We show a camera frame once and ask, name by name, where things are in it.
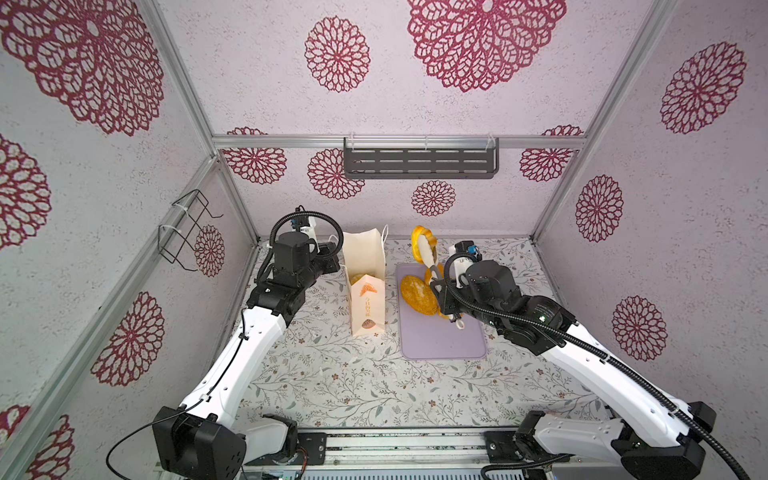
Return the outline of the striped croissant bread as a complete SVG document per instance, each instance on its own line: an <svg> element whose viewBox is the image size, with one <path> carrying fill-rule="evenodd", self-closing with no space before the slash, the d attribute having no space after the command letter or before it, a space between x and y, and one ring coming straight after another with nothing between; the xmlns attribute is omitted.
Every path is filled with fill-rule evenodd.
<svg viewBox="0 0 768 480"><path fill-rule="evenodd" d="M411 246L413 257L418 263L427 267L437 263L437 239L429 229L415 227L411 233Z"/></svg>

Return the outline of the white paper bag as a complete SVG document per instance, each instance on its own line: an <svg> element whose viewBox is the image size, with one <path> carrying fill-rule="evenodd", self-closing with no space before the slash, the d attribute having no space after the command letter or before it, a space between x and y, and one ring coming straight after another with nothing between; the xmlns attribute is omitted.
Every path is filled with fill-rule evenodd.
<svg viewBox="0 0 768 480"><path fill-rule="evenodd" d="M343 266L348 286L351 335L381 337L386 333L385 236L379 229L344 233ZM354 285L350 278L365 277Z"/></svg>

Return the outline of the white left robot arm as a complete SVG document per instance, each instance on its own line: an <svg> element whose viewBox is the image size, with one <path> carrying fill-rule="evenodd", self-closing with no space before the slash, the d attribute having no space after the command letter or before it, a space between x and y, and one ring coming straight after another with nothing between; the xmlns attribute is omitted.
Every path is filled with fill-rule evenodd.
<svg viewBox="0 0 768 480"><path fill-rule="evenodd" d="M186 479L234 479L263 457L293 459L297 424L267 414L244 431L237 412L273 345L304 305L306 292L340 269L341 243L318 243L306 229L281 234L262 276L240 312L240 325L200 383L176 408L163 407L152 422L160 466Z"/></svg>

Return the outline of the orange round flat bread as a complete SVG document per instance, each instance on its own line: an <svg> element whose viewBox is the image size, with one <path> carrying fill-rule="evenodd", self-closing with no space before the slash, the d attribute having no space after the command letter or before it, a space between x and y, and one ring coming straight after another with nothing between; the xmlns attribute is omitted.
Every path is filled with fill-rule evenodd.
<svg viewBox="0 0 768 480"><path fill-rule="evenodd" d="M425 271L424 283L429 286L432 281L439 281L444 278L444 265L436 264Z"/></svg>

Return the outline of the lavender plastic tray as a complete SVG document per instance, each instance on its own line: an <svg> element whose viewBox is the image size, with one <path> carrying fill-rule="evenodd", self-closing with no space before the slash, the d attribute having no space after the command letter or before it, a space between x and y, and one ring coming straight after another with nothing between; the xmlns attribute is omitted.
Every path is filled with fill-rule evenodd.
<svg viewBox="0 0 768 480"><path fill-rule="evenodd" d="M412 361L474 360L487 354L480 322L463 317L464 328L439 315L427 316L411 308L397 293L398 325L403 356Z"/></svg>

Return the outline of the grey metal wall shelf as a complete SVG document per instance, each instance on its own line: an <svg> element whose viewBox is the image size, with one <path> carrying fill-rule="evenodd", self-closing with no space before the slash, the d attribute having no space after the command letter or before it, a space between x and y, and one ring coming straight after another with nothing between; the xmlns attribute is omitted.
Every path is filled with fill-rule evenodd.
<svg viewBox="0 0 768 480"><path fill-rule="evenodd" d="M487 180L499 171L499 146L494 137L478 142L432 146L343 143L344 174L355 180Z"/></svg>

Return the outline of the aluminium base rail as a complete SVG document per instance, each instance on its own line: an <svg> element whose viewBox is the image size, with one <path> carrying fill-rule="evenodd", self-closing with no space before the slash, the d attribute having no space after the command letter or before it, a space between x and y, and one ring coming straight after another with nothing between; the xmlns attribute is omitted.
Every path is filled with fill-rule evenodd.
<svg viewBox="0 0 768 480"><path fill-rule="evenodd" d="M250 471L480 469L516 463L514 427L298 429L284 435L220 426L152 429L160 467L187 479L233 479Z"/></svg>

